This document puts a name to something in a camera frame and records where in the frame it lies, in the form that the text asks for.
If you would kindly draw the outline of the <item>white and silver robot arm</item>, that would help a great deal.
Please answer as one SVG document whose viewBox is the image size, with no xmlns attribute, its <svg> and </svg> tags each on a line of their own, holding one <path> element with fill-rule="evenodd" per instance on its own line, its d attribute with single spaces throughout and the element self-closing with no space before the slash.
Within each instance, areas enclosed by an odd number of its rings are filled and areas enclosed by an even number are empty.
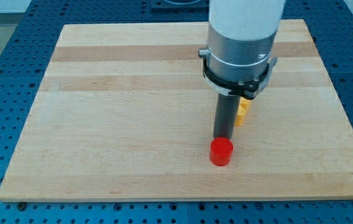
<svg viewBox="0 0 353 224">
<path fill-rule="evenodd" d="M 267 86 L 284 7 L 285 0 L 210 0 L 206 47 L 199 50 L 209 86 L 248 100 Z"/>
</svg>

